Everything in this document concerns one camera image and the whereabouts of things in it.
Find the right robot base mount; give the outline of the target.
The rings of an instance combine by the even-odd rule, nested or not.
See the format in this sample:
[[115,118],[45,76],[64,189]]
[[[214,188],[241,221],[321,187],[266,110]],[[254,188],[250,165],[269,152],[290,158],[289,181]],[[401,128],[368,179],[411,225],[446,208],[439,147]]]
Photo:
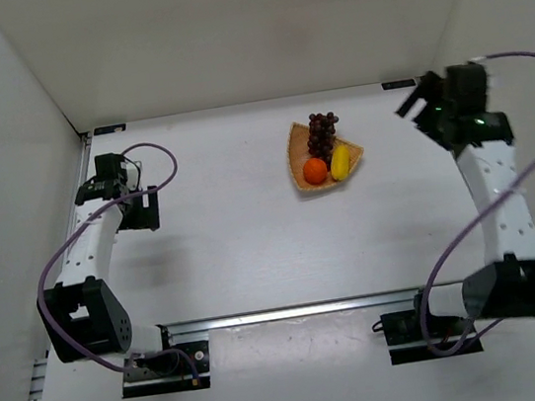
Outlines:
[[[391,365],[437,359],[437,355],[430,350],[421,334],[421,297],[422,289],[419,288],[410,309],[381,314],[378,321],[371,326],[373,333],[383,334]],[[466,319],[452,316],[434,317],[429,313],[426,321],[432,344],[442,351],[455,346],[467,326]]]

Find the yellow fake lemon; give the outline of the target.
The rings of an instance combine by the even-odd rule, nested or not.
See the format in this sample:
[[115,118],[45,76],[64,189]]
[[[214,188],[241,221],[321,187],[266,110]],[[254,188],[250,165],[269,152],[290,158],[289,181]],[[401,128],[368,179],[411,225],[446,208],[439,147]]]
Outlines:
[[332,155],[331,176],[334,180],[340,182],[348,177],[350,172],[349,148],[346,145],[338,145]]

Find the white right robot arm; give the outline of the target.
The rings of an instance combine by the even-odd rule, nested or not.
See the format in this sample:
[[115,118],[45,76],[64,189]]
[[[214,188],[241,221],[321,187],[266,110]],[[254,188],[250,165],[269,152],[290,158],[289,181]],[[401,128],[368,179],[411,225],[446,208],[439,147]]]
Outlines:
[[535,226],[517,178],[514,135],[508,117],[487,110],[488,75],[477,63],[427,72],[398,109],[404,117],[417,101],[417,130],[454,158],[483,219],[485,256],[480,270],[460,283],[435,286],[425,320],[535,318]]

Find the purple fake grape bunch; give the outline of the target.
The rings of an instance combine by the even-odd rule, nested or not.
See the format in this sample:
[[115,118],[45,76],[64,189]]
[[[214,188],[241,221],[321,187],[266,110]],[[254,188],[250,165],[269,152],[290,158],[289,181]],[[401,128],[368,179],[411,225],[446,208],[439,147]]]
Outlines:
[[331,168],[339,117],[333,112],[309,116],[308,152],[313,158],[321,158]]

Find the orange fake mandarin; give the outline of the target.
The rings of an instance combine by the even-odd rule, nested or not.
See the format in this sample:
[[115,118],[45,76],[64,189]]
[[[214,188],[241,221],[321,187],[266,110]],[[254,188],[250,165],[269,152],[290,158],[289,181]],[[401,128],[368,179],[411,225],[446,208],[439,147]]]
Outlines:
[[311,158],[304,163],[302,174],[309,185],[318,186],[328,178],[328,165],[321,158]]

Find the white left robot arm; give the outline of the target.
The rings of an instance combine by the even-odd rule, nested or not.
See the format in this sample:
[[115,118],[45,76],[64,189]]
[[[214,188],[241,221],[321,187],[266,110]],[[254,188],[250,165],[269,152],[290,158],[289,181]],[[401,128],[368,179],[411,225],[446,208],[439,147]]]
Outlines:
[[75,202],[75,227],[86,229],[65,251],[55,286],[43,292],[44,304],[62,330],[95,356],[161,352],[168,347],[164,329],[135,325],[108,285],[117,233],[159,229],[157,195],[116,203],[94,216],[108,200],[104,191],[90,189],[86,200]]

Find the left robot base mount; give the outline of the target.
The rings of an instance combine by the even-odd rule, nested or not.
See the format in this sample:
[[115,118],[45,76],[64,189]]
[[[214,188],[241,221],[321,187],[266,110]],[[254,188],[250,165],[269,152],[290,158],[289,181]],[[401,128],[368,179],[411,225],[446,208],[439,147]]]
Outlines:
[[146,359],[133,353],[124,361],[131,371],[122,375],[122,398],[136,399],[210,388],[210,343],[205,332],[164,332],[164,350],[169,354]]

